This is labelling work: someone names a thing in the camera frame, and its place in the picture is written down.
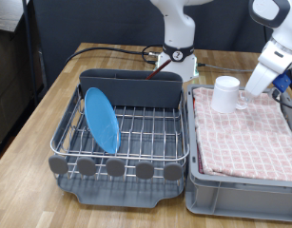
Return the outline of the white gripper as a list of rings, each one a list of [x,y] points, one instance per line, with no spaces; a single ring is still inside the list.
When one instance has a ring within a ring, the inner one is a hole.
[[[279,75],[290,68],[292,68],[292,50],[274,40],[268,41],[245,86],[242,100],[250,104],[254,97],[258,97]]]

